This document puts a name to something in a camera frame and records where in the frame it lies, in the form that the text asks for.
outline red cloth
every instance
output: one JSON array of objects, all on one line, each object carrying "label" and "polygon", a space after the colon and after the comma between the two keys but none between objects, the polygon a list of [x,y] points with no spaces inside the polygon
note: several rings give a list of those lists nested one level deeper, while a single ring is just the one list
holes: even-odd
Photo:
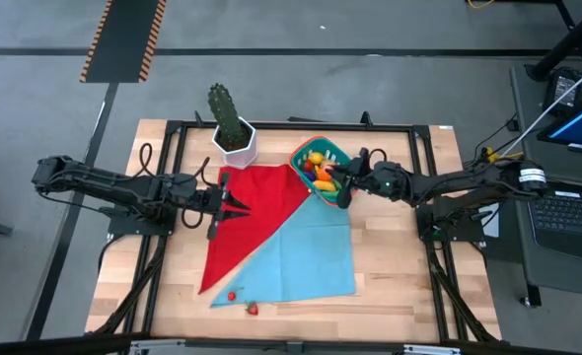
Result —
[{"label": "red cloth", "polygon": [[224,173],[230,174],[228,188],[232,195],[251,208],[250,216],[219,225],[216,238],[208,246],[199,293],[212,287],[271,237],[309,196],[308,188],[288,165],[244,170],[224,167],[219,177]]}]

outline potted cactus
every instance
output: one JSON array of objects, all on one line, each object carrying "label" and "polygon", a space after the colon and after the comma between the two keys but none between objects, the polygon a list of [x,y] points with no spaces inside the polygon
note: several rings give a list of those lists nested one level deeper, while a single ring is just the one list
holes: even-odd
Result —
[{"label": "potted cactus", "polygon": [[255,129],[238,116],[232,97],[223,85],[210,88],[208,104],[218,123],[212,143],[221,151],[223,162],[230,167],[246,168],[258,155]]}]

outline black desk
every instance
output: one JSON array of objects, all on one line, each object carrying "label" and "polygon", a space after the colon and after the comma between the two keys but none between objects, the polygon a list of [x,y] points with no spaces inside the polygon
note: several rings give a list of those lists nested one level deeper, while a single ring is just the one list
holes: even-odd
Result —
[{"label": "black desk", "polygon": [[[540,103],[545,96],[546,83],[532,81],[523,67],[511,69],[510,77],[519,126],[523,130],[542,113]],[[526,157],[542,164],[548,178],[582,183],[582,153],[570,152],[560,144],[539,141],[537,134],[526,137],[522,145]],[[527,204],[509,204],[513,205],[510,210],[514,210],[517,219],[528,284],[582,293],[582,259],[537,246]]]}]

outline concrete floor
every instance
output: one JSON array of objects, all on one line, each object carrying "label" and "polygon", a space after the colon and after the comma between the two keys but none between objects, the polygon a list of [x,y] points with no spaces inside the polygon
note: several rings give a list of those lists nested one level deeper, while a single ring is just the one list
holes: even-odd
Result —
[{"label": "concrete floor", "polygon": [[[582,17],[582,2],[567,5]],[[87,46],[103,7],[102,0],[0,0],[0,46]],[[548,5],[474,11],[462,0],[181,0],[169,2],[159,46],[547,48],[566,31]],[[105,95],[107,85],[78,82],[83,60],[0,57],[0,222],[15,227],[11,238],[0,238],[0,341],[23,336],[63,211],[33,192],[36,160],[55,154],[82,159]],[[467,160],[474,145],[514,113],[508,70],[526,62],[156,57],[147,83],[119,86],[97,166],[124,171],[140,118],[192,118],[198,109],[210,119],[206,92],[215,82],[231,89],[248,119],[352,122],[368,110],[377,122],[453,125]],[[509,138],[503,131],[491,144]],[[81,212],[44,337],[82,333],[107,224]],[[544,290],[544,306],[528,310],[517,302],[525,292],[520,265],[490,262],[489,281],[506,340],[582,352],[582,295]]]}]

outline yellow and black hazard tape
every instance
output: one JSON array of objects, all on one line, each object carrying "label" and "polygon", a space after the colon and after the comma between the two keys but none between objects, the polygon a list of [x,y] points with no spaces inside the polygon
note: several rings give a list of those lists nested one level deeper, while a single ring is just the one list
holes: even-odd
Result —
[{"label": "yellow and black hazard tape", "polygon": [[92,58],[94,57],[94,51],[96,50],[96,44],[98,44],[98,38],[101,37],[101,32],[105,27],[105,20],[107,19],[107,14],[111,8],[112,1],[113,0],[107,1],[105,10],[103,11],[103,16],[101,17],[101,21],[98,23],[98,29],[96,30],[96,35],[94,35],[94,41],[92,41],[90,51],[87,53],[87,58],[85,58],[85,65],[83,65],[83,70],[81,71],[81,83],[87,82],[87,70],[89,69]]},{"label": "yellow and black hazard tape", "polygon": [[144,57],[142,58],[142,67],[138,75],[138,83],[143,83],[148,79],[151,71],[151,62],[153,61],[153,54],[155,54],[155,46],[157,39],[160,36],[160,27],[162,26],[162,19],[164,18],[164,11],[166,10],[166,0],[158,0],[153,23],[151,24],[151,32],[149,33],[149,40],[146,42],[146,49],[144,50]]}]

